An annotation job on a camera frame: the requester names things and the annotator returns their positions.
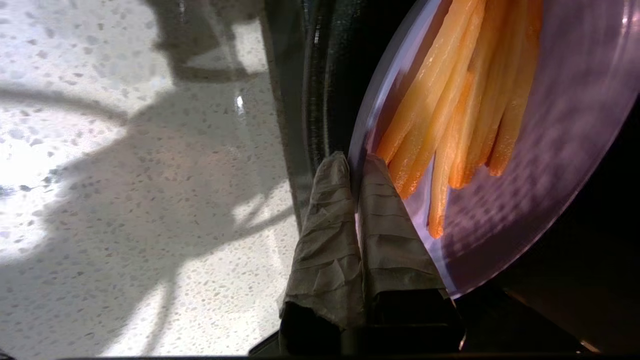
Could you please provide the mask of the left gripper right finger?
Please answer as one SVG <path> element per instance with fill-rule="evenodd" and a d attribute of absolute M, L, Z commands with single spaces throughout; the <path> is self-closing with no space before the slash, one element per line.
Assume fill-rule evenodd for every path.
<path fill-rule="evenodd" d="M 442 326 L 453 332 L 464 331 L 441 274 L 382 158 L 367 155 L 359 191 L 368 323 L 393 327 Z"/>

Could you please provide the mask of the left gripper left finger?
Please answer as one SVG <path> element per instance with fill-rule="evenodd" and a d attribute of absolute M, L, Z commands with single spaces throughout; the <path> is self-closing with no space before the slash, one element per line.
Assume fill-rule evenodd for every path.
<path fill-rule="evenodd" d="M 283 354 L 340 354 L 344 333 L 365 324 L 361 249 L 349 164 L 324 158 L 295 246 L 279 313 Z"/>

